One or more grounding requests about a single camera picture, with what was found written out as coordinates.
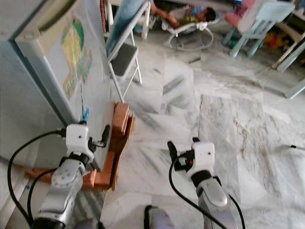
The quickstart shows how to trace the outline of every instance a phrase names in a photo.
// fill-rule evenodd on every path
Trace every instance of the child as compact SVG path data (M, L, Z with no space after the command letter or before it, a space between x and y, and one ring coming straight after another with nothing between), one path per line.
M190 6L186 11L185 16L178 20L178 24L176 24L175 27L178 28L192 22L214 21L215 18L216 12L211 7Z
M182 25L192 23L192 22L200 22L200 21L213 21L216 18L216 12L211 8L204 8L201 6L190 6L186 11L185 16L181 19L175 18L175 16L167 13L152 4L151 6L152 14L157 14L161 18L166 19L169 24L177 29Z

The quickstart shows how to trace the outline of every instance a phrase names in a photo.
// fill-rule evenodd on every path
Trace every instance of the wooden block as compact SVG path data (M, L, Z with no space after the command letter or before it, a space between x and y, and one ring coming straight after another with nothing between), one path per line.
M91 173L88 173L87 175L82 177L82 188L90 188L94 187L94 181L96 178L97 170L93 170Z
M35 179L38 177L41 173L47 171L48 169L39 169L39 168L24 168L19 166L19 169L28 174L31 178ZM53 173L48 173L44 175L43 177L40 178L39 181L43 181L46 183L51 183L51 178L52 178Z
M129 139L129 136L133 131L134 122L135 122L135 116L133 113L132 116L128 118L126 135L121 139L116 139L115 145L110 145L111 147L113 147L115 149L114 151L116 153L114 161L113 161L114 168L112 170L112 179L111 179L111 183L110 183L113 191L115 190L115 184L116 184L116 180L117 180L117 173L118 173L120 157L121 157L121 154L125 148L125 145L126 145L128 139Z
M113 120L112 120L112 133L115 137L123 137L125 135L127 121L129 116L129 105L117 103L115 106Z
M114 160L114 152L108 151L105 166L102 172L97 173L94 181L94 188L98 186L108 186L111 180L112 166Z

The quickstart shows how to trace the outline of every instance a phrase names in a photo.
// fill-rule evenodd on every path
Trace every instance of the blue fabric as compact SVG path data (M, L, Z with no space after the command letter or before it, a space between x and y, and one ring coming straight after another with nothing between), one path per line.
M145 0L124 0L119 9L117 10L109 38L106 42L107 56L111 53L120 35L131 22L134 15L138 12L139 8L143 5Z
M201 13L204 10L204 7L202 6L196 6L194 9L191 10L191 16L194 17L198 13Z
M136 33L142 33L143 27L141 25L135 25L133 31Z

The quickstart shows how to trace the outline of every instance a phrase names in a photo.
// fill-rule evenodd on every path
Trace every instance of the metal chair leg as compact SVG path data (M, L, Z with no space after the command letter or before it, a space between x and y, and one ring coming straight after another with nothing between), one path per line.
M227 45L229 43L229 41L231 40L233 34L235 33L236 31L236 28L233 27L228 33L227 35L224 37L224 40L223 40L223 45Z
M130 80L128 82L128 85L127 85L127 87L126 87L126 89L124 91L123 97L125 97L125 95L126 95L128 89L129 89L130 85L132 84L132 80L134 79L134 76L136 75L136 73L137 73L137 70L134 71L132 77L130 78Z
M247 38L247 39L244 41L243 47L245 47L245 46L247 45L248 41L249 41L249 38Z
M299 45L299 47L293 51L284 61L282 61L278 67L277 70L279 72L284 72L296 59L297 57L305 50L305 41Z
M247 56L251 57L257 51L258 47L261 45L263 39L258 39L254 45L248 50Z
M109 65L109 69L110 69L110 74L112 76L112 79L113 79L113 82L114 82L114 85L116 87L116 90L119 94L119 98L121 100L122 103L124 103L124 97L122 96L122 93L121 93L121 90L120 90L120 87L119 87L119 84L118 84L118 81L116 80L116 76L115 76L115 73L114 73L114 70L113 70L113 67L112 67L112 64L111 63L108 63Z
M138 72L138 77L139 77L139 83L142 84L142 76L141 76L141 72L140 72L140 66L139 66L138 57L135 58L135 63L137 65L137 72Z
M134 37L133 37L133 32L130 33L130 38L132 40L132 45L135 46L134 42ZM140 66L139 66L139 61L138 61L138 56L135 58L135 63L137 66L137 71L138 71L138 76L139 76L139 82L142 84L142 77L141 77L141 72L140 72Z
M145 20L144 20L144 25L143 25L143 29L142 29L142 38L143 39L147 39L147 35L148 35L148 25L149 25L149 14L151 11L151 4L149 3L147 6L147 9L145 11Z
M287 99L293 99L296 97L301 91L305 89L305 79L299 82L296 86L291 88L289 91L285 92L285 97Z
M234 48L230 51L230 56L236 57L239 53L240 49L242 48L244 41L246 38L243 36L241 39L239 39L238 43L234 46Z

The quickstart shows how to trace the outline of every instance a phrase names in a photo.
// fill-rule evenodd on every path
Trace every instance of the blue plastic chair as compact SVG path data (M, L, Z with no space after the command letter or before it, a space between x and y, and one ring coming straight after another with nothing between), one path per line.
M289 2L283 1L266 1L262 4L258 11L252 28L242 33L241 39L230 51L230 56L236 57L240 49L245 46L249 39L256 39L256 43L247 52L248 56L253 56L267 32L276 24L284 20L293 10L295 6ZM235 33L234 27L224 38L223 44L226 45Z

